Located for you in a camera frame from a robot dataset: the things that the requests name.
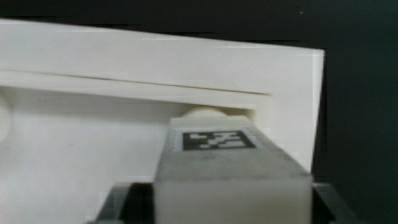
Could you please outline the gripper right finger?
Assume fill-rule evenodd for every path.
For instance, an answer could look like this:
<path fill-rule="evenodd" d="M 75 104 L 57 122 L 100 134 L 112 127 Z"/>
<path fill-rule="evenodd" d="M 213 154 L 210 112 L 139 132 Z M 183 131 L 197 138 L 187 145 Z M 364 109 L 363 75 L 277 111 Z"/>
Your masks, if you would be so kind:
<path fill-rule="evenodd" d="M 363 224 L 334 186 L 313 184 L 311 224 Z"/>

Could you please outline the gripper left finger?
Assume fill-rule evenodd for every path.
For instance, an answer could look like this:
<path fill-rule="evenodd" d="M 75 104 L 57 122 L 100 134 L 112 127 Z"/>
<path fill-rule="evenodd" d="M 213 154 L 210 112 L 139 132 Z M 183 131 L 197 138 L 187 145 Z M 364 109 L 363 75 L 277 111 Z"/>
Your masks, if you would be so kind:
<path fill-rule="evenodd" d="M 114 185 L 98 216 L 87 224 L 155 224 L 151 183 L 119 183 Z"/>

